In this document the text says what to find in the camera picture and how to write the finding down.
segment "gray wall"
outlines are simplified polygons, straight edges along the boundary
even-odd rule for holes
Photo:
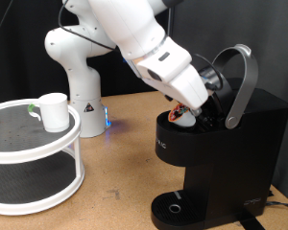
[[[259,65],[257,87],[288,102],[288,0],[186,0],[174,16],[173,38],[190,53],[213,60],[227,47],[248,45]],[[242,77],[243,70],[238,57],[225,75]],[[273,184],[288,197],[288,125]]]

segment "table surface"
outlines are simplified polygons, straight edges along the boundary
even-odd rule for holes
[[[177,103],[159,92],[103,98],[112,126],[100,136],[81,140],[84,183],[62,204],[27,216],[0,216],[10,229],[156,229],[151,222],[154,198],[183,187],[184,168],[155,154],[156,117]],[[275,200],[288,199],[272,187]],[[257,218],[266,229],[288,229],[288,208],[270,206]],[[213,228],[243,230],[239,223]]]

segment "perforated tray surface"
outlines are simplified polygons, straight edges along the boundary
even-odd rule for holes
[[[0,203],[42,200],[64,190],[75,178],[75,160],[63,151],[37,161],[0,165]]]
[[[18,105],[0,109],[0,152],[21,151],[50,144],[65,134],[75,125],[74,117],[69,114],[70,126],[63,132],[47,132],[43,123],[30,116],[27,105]],[[40,115],[38,107],[34,112]]]

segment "black coffee maker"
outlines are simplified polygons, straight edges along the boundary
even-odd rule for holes
[[[245,76],[222,77],[202,106],[193,127],[156,120],[156,155],[185,167],[182,190],[162,194],[152,203],[152,221],[160,230],[201,230],[263,214],[288,119],[288,103],[255,89],[257,62],[244,45],[225,49],[213,61],[222,73],[242,55]],[[213,67],[199,71],[206,83],[221,88]]]

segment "black cable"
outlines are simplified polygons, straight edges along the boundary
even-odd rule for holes
[[[271,206],[271,205],[284,205],[284,206],[288,207],[287,203],[280,203],[280,202],[277,202],[277,201],[268,201],[266,203],[266,206]]]
[[[99,42],[97,42],[97,41],[94,41],[94,40],[92,40],[92,39],[90,39],[90,38],[88,38],[88,37],[86,37],[86,36],[83,36],[83,35],[81,35],[81,34],[72,32],[71,30],[67,30],[66,28],[64,28],[64,27],[61,25],[61,23],[60,23],[60,19],[61,19],[61,14],[62,14],[62,12],[63,12],[63,10],[64,10],[67,2],[68,2],[68,0],[66,0],[65,3],[64,3],[64,4],[61,6],[61,8],[60,8],[60,13],[59,13],[59,26],[60,26],[61,29],[65,30],[65,31],[67,31],[67,32],[69,32],[69,33],[71,33],[71,34],[73,34],[73,35],[78,35],[78,36],[80,36],[80,37],[82,37],[82,38],[84,38],[84,39],[86,39],[86,40],[88,40],[88,41],[90,41],[90,42],[95,43],[96,45],[99,45],[99,46],[102,46],[102,47],[104,47],[104,48],[106,48],[106,49],[109,49],[109,50],[111,50],[111,51],[120,53],[118,50],[115,50],[115,49],[113,49],[113,48],[111,48],[111,47],[109,47],[109,46],[106,46],[106,45],[103,45],[103,44],[101,44],[101,43],[99,43]]]
[[[217,86],[215,86],[215,85],[212,85],[212,87],[211,87],[211,88],[209,87],[209,89],[211,89],[211,90],[221,90],[221,89],[223,89],[223,79],[222,79],[222,77],[221,77],[220,72],[213,66],[213,64],[210,63],[210,61],[207,60],[205,57],[200,56],[199,54],[194,54],[193,56],[203,59],[205,62],[207,62],[207,63],[210,65],[210,67],[211,67],[211,68],[214,70],[214,72],[217,74],[217,77],[218,77],[218,79],[219,79],[219,81],[220,81],[220,87],[217,87]]]
[[[2,25],[2,23],[3,23],[3,21],[4,21],[4,19],[6,18],[7,14],[8,14],[8,11],[9,11],[11,5],[12,5],[12,2],[13,2],[13,0],[11,0],[9,6],[8,6],[7,9],[6,9],[6,12],[4,13],[3,18],[1,19],[1,22],[0,22],[0,28],[1,28],[1,25]]]

